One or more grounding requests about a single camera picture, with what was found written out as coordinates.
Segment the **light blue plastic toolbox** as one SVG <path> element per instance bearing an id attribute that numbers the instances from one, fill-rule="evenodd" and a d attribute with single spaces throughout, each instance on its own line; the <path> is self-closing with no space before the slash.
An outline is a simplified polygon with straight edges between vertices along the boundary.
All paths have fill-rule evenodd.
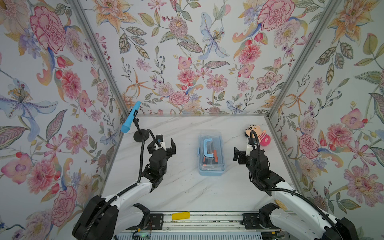
<path id="1" fill-rule="evenodd" d="M 210 163 L 204 167 L 203 159 L 215 159 L 219 162 L 217 166 Z M 198 167 L 202 176 L 221 176 L 226 170 L 223 155 L 222 135 L 219 131 L 202 130 L 199 135 Z"/>

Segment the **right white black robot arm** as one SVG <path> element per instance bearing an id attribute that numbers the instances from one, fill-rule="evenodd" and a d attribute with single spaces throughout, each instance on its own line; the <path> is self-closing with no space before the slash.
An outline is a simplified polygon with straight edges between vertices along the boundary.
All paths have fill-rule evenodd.
<path id="1" fill-rule="evenodd" d="M 347 218 L 338 219 L 317 207 L 294 190 L 281 176 L 270 170 L 270 163 L 261 149 L 254 130 L 247 133 L 247 149 L 234 149 L 234 161 L 245 165 L 250 182 L 261 192 L 280 201 L 293 216 L 278 204 L 268 203 L 259 209 L 257 223 L 264 229 L 277 227 L 299 240 L 357 240 L 355 225 Z"/>

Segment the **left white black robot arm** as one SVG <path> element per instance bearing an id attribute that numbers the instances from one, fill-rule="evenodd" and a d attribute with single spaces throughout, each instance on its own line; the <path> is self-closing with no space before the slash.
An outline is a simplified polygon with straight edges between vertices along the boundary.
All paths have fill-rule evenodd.
<path id="1" fill-rule="evenodd" d="M 77 240 L 113 240 L 122 231 L 146 228 L 151 211 L 138 200 L 153 192 L 167 173 L 168 159 L 177 153 L 176 144 L 171 141 L 166 147 L 163 135 L 154 136 L 151 130 L 146 135 L 152 142 L 146 146 L 142 142 L 141 152 L 148 149 L 149 163 L 144 166 L 144 156 L 140 155 L 140 171 L 136 182 L 107 197 L 95 196 L 86 205 L 74 226 L 72 235 Z"/>

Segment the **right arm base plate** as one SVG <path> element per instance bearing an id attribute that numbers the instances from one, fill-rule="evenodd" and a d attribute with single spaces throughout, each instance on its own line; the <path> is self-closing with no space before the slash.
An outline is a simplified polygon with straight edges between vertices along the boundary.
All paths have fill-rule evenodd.
<path id="1" fill-rule="evenodd" d="M 276 226 L 270 220 L 267 220 L 263 214 L 259 217 L 259 213 L 244 213 L 241 225 L 245 226 L 246 230 L 276 230 Z"/>

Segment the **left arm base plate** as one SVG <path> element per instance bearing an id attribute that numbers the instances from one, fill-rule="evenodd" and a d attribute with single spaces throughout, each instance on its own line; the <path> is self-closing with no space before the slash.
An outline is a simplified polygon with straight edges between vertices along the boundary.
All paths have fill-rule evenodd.
<path id="1" fill-rule="evenodd" d="M 149 214 L 144 216 L 142 221 L 137 225 L 130 227 L 129 230 L 162 230 L 164 224 L 164 214 Z"/>

